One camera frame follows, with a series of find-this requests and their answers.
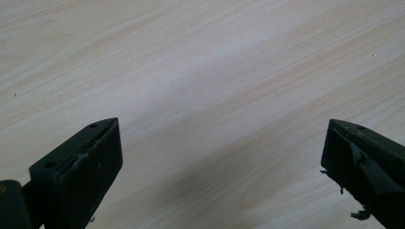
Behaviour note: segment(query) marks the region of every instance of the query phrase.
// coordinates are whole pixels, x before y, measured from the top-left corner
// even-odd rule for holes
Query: black plastic part
[[[0,181],[0,216],[2,229],[32,229],[30,213],[18,181]]]
[[[122,167],[118,119],[93,123],[30,168],[47,229],[83,229]]]
[[[46,211],[43,204],[44,202],[41,196],[36,193],[32,181],[24,185],[23,193],[27,204],[27,209],[30,212],[32,227],[39,228],[42,224],[44,224],[44,212]]]
[[[365,127],[332,119],[321,165],[386,228],[405,228],[404,146]]]

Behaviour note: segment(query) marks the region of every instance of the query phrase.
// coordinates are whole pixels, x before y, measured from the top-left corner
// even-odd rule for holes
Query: table surface
[[[118,117],[88,228],[381,228],[319,171],[331,118],[405,144],[405,1],[2,1],[0,178]]]

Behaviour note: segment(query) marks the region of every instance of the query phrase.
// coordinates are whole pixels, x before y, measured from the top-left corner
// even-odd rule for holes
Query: screw hole
[[[45,168],[47,168],[47,169],[52,169],[54,166],[56,166],[56,163],[50,161],[50,162],[47,162],[44,166],[45,166]]]

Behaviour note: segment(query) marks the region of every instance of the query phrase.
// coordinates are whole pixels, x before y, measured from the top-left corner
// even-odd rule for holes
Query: wood grain texture
[[[320,158],[330,118],[405,144],[405,2],[1,1],[0,178],[113,116],[88,228],[381,228]]]

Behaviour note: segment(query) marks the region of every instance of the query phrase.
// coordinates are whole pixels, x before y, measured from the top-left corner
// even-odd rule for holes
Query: screw
[[[0,185],[0,195],[6,193],[7,191],[7,186],[6,185]]]

